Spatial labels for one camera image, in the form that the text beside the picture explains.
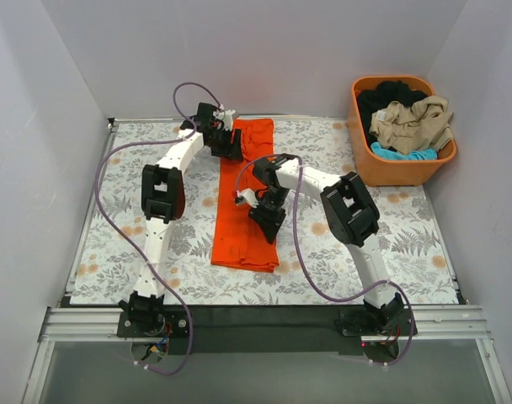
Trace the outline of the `orange t shirt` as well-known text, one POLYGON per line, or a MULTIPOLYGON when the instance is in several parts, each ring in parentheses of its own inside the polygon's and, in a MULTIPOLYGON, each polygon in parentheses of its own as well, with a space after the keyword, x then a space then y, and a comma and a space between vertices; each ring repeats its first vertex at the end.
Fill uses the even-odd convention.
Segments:
POLYGON ((252 160, 274 153, 274 121, 237 120, 242 131, 241 162, 221 159, 217 217, 211 263, 227 268, 272 273, 279 265, 276 243, 268 244, 258 225, 248 217, 249 205, 234 203, 236 190, 258 190, 263 185, 242 169, 252 160))

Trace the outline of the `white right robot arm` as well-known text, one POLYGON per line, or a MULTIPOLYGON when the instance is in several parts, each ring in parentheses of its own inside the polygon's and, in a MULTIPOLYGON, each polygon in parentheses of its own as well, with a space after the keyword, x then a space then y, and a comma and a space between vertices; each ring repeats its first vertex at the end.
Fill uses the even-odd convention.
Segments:
POLYGON ((236 188, 235 202, 249 205, 248 216, 265 240, 275 241, 285 220, 284 203, 290 191, 319 200, 329 230, 353 258, 363 289, 349 297, 332 297, 317 287, 311 275, 307 274, 306 280, 329 302, 348 303, 361 298, 364 313, 360 328, 381 335, 397 332, 408 299, 387 272, 377 237, 380 212, 360 176, 325 173, 287 153, 261 157, 248 163, 247 168, 263 188, 236 188))

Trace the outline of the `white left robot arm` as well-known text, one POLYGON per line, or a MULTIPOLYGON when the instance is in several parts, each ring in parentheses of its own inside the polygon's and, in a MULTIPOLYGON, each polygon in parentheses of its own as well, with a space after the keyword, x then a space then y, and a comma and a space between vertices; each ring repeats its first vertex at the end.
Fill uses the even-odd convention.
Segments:
POLYGON ((173 223, 185 208, 184 173, 205 147, 214 157, 241 162, 241 131, 233 128, 239 113, 222 105, 200 103, 196 115, 185 120, 178 140, 158 162, 146 165, 141 175, 141 209, 146 219, 144 264, 139 270, 129 301, 120 303, 127 324, 149 336, 165 328, 165 286, 158 276, 166 261, 173 223))

